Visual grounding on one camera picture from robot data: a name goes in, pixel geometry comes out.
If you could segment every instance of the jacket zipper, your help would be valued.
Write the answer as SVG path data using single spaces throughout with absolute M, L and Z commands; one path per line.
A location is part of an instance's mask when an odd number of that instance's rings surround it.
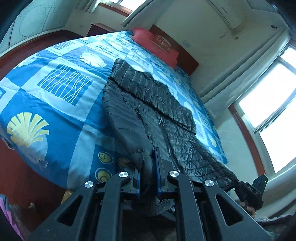
M 164 136 L 164 138 L 165 138 L 165 143 L 166 143 L 166 145 L 167 145 L 167 147 L 168 147 L 168 152 L 169 152 L 170 157 L 171 157 L 171 159 L 172 159 L 172 161 L 173 161 L 173 165 L 175 165 L 175 168 L 177 169 L 178 172 L 181 172 L 181 171 L 180 171 L 180 168 L 179 168 L 178 165 L 177 165 L 178 160 L 177 160 L 176 157 L 173 155 L 172 147 L 170 146 L 170 142 L 169 142 L 168 136 L 167 136 L 165 130 L 163 129 L 163 122 L 164 122 L 164 120 L 163 120 L 163 118 L 161 117 L 161 119 L 160 119 L 160 121 L 159 121 L 159 126 L 160 126 L 160 129 L 161 129 L 161 131 L 162 131 L 162 133 L 163 133 L 163 136 Z

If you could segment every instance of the blue bedspread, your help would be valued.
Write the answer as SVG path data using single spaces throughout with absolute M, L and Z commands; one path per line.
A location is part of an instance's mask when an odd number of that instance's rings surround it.
M 131 39 L 128 31 L 56 44 L 17 65 L 0 81 L 0 135 L 41 176 L 66 189 L 105 181 L 128 157 L 102 109 L 102 89 L 117 58 L 168 85 L 192 111 L 197 138 L 226 163 L 213 122 L 188 75 L 174 70 Z

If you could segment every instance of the air conditioner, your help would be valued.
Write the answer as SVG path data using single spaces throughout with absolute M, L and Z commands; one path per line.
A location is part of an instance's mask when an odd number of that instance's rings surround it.
M 242 23 L 242 16 L 227 3 L 227 0 L 207 0 L 230 28 Z

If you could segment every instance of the wooden floor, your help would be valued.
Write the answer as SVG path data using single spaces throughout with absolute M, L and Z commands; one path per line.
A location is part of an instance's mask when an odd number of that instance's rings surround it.
M 61 30 L 33 39 L 0 58 L 0 80 L 17 64 L 49 46 L 82 36 Z M 42 220 L 61 203 L 65 189 L 35 173 L 13 150 L 0 140 L 0 193 L 8 196 L 11 204 L 28 207 L 36 204 Z

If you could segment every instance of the curtain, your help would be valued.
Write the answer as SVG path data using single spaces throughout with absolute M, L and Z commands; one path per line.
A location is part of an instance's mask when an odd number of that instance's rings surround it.
M 234 103 L 268 69 L 290 40 L 288 30 L 280 29 L 264 46 L 201 100 L 213 118 Z
M 146 0 L 131 13 L 121 25 L 128 30 L 133 30 L 135 27 L 142 27 L 149 30 L 173 1 L 174 0 Z
M 94 12 L 100 2 L 101 0 L 81 0 L 76 6 L 76 9 Z

